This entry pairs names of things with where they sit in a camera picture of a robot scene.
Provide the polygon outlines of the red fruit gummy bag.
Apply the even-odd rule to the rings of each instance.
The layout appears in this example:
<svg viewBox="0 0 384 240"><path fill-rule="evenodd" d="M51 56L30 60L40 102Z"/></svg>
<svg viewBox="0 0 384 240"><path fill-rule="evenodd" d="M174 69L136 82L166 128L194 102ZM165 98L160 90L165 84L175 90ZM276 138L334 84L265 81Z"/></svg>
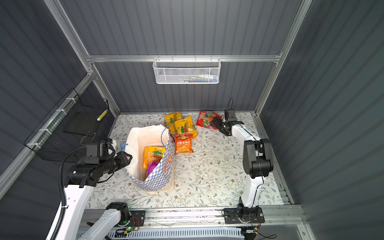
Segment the red fruit gummy bag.
<svg viewBox="0 0 384 240"><path fill-rule="evenodd" d="M211 126L211 122L215 117L222 118L221 115L212 111L200 111L196 126L216 130L215 126Z"/></svg>

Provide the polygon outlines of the purple grape gummy bag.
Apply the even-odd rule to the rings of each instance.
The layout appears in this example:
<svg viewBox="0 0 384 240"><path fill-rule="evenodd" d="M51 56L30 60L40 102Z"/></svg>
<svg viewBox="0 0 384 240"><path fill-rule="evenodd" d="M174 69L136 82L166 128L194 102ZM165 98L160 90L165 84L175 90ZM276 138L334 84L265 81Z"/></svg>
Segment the purple grape gummy bag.
<svg viewBox="0 0 384 240"><path fill-rule="evenodd" d="M148 164L147 176L149 176L153 172L153 170L158 166L159 163L160 161L153 161Z"/></svg>

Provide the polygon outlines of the yellow mango gummy bag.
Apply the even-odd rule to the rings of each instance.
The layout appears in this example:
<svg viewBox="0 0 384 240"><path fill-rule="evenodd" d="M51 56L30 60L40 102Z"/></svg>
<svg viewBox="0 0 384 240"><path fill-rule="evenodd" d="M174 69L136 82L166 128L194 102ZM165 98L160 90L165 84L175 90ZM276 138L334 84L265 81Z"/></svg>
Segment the yellow mango gummy bag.
<svg viewBox="0 0 384 240"><path fill-rule="evenodd" d="M160 161L166 151L165 147L148 146L144 148L143 169L147 169L148 164L153 161Z"/></svg>

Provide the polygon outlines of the white blue checkered paper bag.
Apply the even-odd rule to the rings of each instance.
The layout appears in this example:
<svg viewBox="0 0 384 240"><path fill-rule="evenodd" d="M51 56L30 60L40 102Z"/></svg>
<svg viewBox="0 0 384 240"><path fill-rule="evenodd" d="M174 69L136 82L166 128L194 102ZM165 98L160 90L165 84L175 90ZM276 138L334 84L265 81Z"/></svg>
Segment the white blue checkered paper bag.
<svg viewBox="0 0 384 240"><path fill-rule="evenodd" d="M168 128L131 129L123 151L132 156L125 171L140 189L150 194L174 188L175 146Z"/></svg>

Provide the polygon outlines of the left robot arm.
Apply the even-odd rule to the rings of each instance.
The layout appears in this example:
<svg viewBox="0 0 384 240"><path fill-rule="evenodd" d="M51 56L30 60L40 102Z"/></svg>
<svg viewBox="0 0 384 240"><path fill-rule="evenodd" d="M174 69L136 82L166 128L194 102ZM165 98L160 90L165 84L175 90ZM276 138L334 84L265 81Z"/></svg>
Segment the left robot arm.
<svg viewBox="0 0 384 240"><path fill-rule="evenodd" d="M76 239L87 200L104 175L112 176L127 167L132 156L116 152L111 142L101 141L79 147L66 155L59 166L61 202L47 235L48 240ZM113 202L81 236L82 240L102 240L113 227L127 228L132 222L128 205Z"/></svg>

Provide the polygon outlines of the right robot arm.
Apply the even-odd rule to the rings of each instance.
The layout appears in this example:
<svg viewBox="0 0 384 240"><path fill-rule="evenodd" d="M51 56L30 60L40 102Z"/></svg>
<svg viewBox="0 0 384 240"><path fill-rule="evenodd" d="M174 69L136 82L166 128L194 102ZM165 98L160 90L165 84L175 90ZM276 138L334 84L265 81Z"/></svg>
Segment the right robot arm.
<svg viewBox="0 0 384 240"><path fill-rule="evenodd" d="M259 206L259 196L264 178L274 169L272 146L268 139L261 139L238 121L234 109L226 109L225 117L213 118L210 125L227 137L235 137L243 144L243 169L246 184L243 196L239 197L236 208L222 210L226 224L262 224L264 214Z"/></svg>

